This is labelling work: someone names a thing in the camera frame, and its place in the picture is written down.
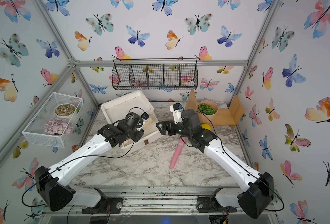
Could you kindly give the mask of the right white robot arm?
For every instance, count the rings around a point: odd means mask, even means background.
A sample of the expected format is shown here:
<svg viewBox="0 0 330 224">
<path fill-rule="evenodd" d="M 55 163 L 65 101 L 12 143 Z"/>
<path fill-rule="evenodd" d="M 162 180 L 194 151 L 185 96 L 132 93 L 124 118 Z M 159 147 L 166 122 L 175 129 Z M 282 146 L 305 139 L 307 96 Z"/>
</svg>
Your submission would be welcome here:
<svg viewBox="0 0 330 224">
<path fill-rule="evenodd" d="M 274 179 L 268 173 L 260 173 L 227 149 L 220 137 L 202 128 L 197 112 L 185 110 L 173 112 L 173 121 L 162 121 L 156 127 L 162 135 L 180 135 L 191 145 L 216 161 L 237 182 L 241 194 L 238 205 L 248 216 L 257 219 L 274 198 Z"/>
</svg>

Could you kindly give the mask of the white plastic drawer cabinet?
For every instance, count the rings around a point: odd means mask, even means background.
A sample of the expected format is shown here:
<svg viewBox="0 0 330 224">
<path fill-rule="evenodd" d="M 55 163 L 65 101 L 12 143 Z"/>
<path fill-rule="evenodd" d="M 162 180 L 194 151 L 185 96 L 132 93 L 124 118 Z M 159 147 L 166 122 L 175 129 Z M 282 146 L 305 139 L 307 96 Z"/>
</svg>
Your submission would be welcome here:
<svg viewBox="0 0 330 224">
<path fill-rule="evenodd" d="M 102 104 L 101 110 L 109 124 L 129 135 L 123 150 L 139 150 L 161 138 L 154 107 L 140 90 Z"/>
</svg>

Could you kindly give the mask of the pink toy microphone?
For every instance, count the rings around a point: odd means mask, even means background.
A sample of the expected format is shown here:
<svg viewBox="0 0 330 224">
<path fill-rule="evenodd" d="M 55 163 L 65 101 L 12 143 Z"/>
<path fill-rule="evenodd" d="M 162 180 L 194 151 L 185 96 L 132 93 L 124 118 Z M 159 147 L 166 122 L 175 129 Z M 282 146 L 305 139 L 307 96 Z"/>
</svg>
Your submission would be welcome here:
<svg viewBox="0 0 330 224">
<path fill-rule="evenodd" d="M 171 163 L 170 163 L 170 169 L 173 169 L 178 161 L 179 156 L 181 155 L 182 149 L 185 146 L 187 141 L 186 137 L 181 137 L 178 141 L 175 153 L 172 157 Z"/>
</svg>

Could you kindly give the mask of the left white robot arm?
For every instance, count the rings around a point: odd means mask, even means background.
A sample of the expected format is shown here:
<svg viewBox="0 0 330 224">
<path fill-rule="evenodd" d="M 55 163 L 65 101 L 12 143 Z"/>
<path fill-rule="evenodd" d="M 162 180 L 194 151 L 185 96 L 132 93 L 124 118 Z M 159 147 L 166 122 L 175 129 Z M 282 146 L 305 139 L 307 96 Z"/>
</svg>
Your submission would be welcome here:
<svg viewBox="0 0 330 224">
<path fill-rule="evenodd" d="M 59 211 L 68 205 L 84 206 L 86 213 L 104 213 L 110 208 L 107 197 L 99 189 L 72 186 L 71 181 L 94 159 L 115 146 L 131 139 L 138 142 L 144 135 L 143 125 L 149 114 L 129 112 L 125 119 L 107 124 L 92 139 L 59 163 L 35 171 L 37 192 L 51 211 Z"/>
</svg>

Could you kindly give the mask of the wooden rolling pin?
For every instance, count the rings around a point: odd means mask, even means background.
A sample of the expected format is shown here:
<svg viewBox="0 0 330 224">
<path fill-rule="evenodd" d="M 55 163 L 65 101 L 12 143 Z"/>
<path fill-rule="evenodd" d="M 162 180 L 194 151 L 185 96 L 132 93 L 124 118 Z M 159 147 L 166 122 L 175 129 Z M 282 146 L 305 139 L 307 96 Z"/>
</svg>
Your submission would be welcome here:
<svg viewBox="0 0 330 224">
<path fill-rule="evenodd" d="M 153 118 L 152 117 L 149 117 L 149 119 L 142 126 L 142 129 L 145 131 L 146 127 L 149 126 L 152 122 L 153 122 Z M 127 145 L 129 145 L 129 144 L 131 144 L 133 142 L 134 141 L 132 139 L 129 139 L 129 140 L 125 141 L 124 146 L 127 146 Z"/>
</svg>

